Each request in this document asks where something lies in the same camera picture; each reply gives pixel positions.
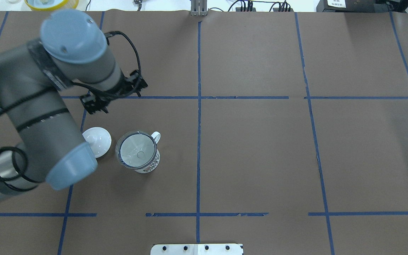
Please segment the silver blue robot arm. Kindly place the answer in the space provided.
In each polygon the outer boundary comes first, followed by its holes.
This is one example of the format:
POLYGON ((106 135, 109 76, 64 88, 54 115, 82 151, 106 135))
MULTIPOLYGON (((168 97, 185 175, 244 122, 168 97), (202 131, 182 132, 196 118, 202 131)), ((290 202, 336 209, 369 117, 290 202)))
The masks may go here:
POLYGON ((39 38, 0 53, 0 117, 21 138, 0 147, 0 202, 47 183, 62 190, 83 180, 98 163, 60 92, 73 86, 89 114, 113 100, 140 96, 147 87, 139 53, 121 31, 102 32, 87 14, 56 10, 39 38))

